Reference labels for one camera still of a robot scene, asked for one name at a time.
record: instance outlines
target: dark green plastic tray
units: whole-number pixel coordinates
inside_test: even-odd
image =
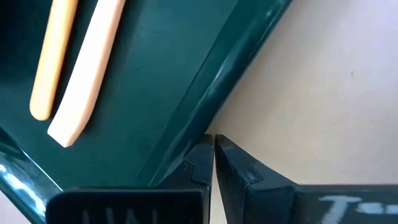
[[[126,0],[94,113],[64,149],[29,99],[50,0],[0,3],[0,186],[34,222],[71,187],[159,183],[211,119],[291,0]],[[53,113],[96,0],[81,0]]]

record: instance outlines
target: beige stick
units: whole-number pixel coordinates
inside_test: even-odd
[[[53,0],[30,98],[30,113],[49,118],[78,0]]]
[[[125,0],[98,0],[62,102],[48,134],[61,146],[71,146],[89,120]]]

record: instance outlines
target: light orange stick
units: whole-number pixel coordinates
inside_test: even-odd
[[[125,0],[98,0],[62,102],[48,134],[61,146],[71,146],[89,120]]]
[[[30,113],[49,118],[78,0],[53,0],[30,98]]]

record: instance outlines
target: green plastic part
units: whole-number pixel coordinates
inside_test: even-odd
[[[158,184],[202,137],[290,2],[126,0],[94,112],[64,149],[47,135],[51,119],[36,121],[29,112],[51,1],[1,1],[0,157],[18,152],[25,166],[4,159],[12,162],[0,169],[0,187],[38,223],[42,217],[4,177],[10,170],[33,192]],[[78,3],[53,114],[95,6]],[[37,197],[46,203],[58,190]]]

